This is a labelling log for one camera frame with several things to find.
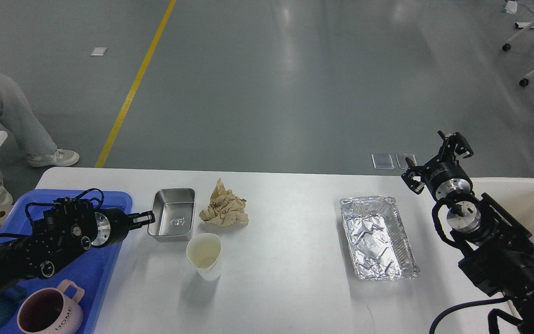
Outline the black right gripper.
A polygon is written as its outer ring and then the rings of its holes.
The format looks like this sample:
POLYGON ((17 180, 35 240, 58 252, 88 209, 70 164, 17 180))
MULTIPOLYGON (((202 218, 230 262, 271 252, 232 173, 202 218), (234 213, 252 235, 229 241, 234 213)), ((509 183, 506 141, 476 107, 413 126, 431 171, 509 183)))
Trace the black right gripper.
POLYGON ((436 158, 431 158, 422 166, 409 167, 401 175, 403 182, 417 195, 423 192, 424 187, 428 188, 435 201, 458 193, 472 194, 472 181, 455 161, 458 157, 470 158, 474 155, 473 149, 460 132, 447 135, 439 130, 437 133, 443 143, 436 158))

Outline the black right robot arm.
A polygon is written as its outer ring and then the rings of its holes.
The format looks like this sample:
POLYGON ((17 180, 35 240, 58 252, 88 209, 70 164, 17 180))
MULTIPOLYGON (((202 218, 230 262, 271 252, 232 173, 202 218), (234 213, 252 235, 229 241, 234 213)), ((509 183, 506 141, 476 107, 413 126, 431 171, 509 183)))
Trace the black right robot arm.
POLYGON ((470 158, 473 150, 460 133, 446 135, 438 154, 418 166, 406 158, 402 179, 412 192, 427 188, 435 201, 432 221, 436 233, 447 245, 462 252, 458 267, 487 294, 487 300, 466 302, 441 312, 439 322, 460 309, 512 302, 518 315, 494 308, 488 315, 488 332, 497 334, 498 319, 515 326, 521 334, 534 334, 534 243, 532 233, 489 194, 477 198, 473 182, 461 168, 458 157, 470 158))

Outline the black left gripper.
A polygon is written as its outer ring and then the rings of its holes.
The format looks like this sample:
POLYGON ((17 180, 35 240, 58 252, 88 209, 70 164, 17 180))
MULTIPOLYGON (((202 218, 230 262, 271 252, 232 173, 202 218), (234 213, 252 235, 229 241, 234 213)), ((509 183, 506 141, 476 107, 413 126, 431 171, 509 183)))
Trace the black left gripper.
POLYGON ((93 247, 106 247, 120 243, 130 229, 138 229, 156 222, 153 211, 125 214, 119 208, 106 208, 95 211, 97 235, 93 247))

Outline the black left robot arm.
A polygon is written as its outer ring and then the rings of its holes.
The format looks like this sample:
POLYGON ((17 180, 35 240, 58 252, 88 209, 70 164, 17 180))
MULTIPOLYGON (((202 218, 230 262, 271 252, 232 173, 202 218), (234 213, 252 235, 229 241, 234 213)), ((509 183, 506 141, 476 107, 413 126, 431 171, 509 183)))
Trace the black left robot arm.
POLYGON ((152 211, 126 214, 119 208, 103 208, 104 195, 61 197, 46 203, 43 217, 24 213, 32 233, 0 233, 0 294, 21 280, 49 279, 89 249, 120 243, 129 231, 155 222, 152 211))

